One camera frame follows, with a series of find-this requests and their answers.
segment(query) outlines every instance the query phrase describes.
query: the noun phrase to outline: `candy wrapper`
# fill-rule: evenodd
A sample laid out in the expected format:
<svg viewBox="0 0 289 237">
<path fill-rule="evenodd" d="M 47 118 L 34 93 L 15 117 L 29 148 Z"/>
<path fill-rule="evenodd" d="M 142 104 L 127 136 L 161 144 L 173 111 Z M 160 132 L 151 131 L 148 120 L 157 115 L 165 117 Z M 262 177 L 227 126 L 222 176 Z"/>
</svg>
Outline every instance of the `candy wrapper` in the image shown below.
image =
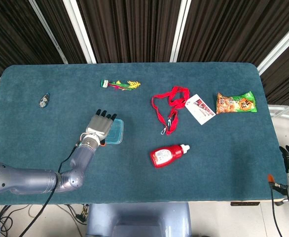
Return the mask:
<svg viewBox="0 0 289 237">
<path fill-rule="evenodd" d="M 222 96 L 218 93 L 217 114 L 230 112 L 257 112 L 255 98 L 251 91 L 240 96 Z"/>
</svg>

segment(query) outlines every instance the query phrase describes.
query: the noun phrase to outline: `orange tip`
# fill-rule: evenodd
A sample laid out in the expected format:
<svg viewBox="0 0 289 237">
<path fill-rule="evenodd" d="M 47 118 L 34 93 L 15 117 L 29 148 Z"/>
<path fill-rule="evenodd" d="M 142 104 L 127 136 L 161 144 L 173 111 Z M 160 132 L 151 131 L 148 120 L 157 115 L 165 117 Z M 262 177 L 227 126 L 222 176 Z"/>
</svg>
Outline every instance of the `orange tip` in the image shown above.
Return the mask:
<svg viewBox="0 0 289 237">
<path fill-rule="evenodd" d="M 268 182 L 275 183 L 274 176 L 271 175 L 271 174 L 268 174 L 268 175 L 267 175 L 267 180 L 268 180 Z"/>
</svg>

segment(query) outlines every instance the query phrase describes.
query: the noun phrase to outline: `red lanyard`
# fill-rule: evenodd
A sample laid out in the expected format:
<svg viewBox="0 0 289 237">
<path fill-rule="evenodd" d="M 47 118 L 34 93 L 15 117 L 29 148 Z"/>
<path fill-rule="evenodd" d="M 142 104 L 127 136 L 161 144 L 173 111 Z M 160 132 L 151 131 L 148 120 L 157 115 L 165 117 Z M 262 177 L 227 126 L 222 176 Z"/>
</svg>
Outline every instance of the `red lanyard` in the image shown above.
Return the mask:
<svg viewBox="0 0 289 237">
<path fill-rule="evenodd" d="M 182 93 L 183 97 L 172 101 L 177 93 Z M 172 107 L 171 112 L 168 116 L 168 125 L 166 124 L 163 116 L 160 114 L 158 107 L 154 104 L 154 98 L 162 99 L 168 97 L 169 98 L 169 106 Z M 163 135 L 166 132 L 166 135 L 170 135 L 175 131 L 176 126 L 179 123 L 178 111 L 177 109 L 181 109 L 185 106 L 186 101 L 189 99 L 189 90 L 185 87 L 174 86 L 172 91 L 166 92 L 164 94 L 154 95 L 151 99 L 151 104 L 153 108 L 156 110 L 159 121 L 165 126 L 162 130 L 161 134 Z"/>
</svg>

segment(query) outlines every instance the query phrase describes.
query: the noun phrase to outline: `lanyard clip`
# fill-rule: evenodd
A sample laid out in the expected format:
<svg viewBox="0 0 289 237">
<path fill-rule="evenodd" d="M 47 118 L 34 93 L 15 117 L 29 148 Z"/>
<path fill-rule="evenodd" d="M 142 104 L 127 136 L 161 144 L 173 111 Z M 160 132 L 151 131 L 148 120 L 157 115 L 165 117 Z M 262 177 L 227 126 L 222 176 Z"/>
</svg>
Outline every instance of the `lanyard clip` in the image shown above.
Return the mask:
<svg viewBox="0 0 289 237">
<path fill-rule="evenodd" d="M 162 130 L 161 135 L 164 135 L 165 131 L 166 131 L 166 127 Z"/>
</svg>

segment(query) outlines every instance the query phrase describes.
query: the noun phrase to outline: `white card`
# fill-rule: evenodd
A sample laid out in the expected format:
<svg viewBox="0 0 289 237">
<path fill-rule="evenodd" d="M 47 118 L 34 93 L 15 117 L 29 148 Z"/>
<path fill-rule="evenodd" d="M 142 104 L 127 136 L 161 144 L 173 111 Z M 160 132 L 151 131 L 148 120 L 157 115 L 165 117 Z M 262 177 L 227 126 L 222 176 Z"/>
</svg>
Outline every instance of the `white card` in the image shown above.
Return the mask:
<svg viewBox="0 0 289 237">
<path fill-rule="evenodd" d="M 187 100 L 185 107 L 201 125 L 216 115 L 197 94 Z"/>
</svg>

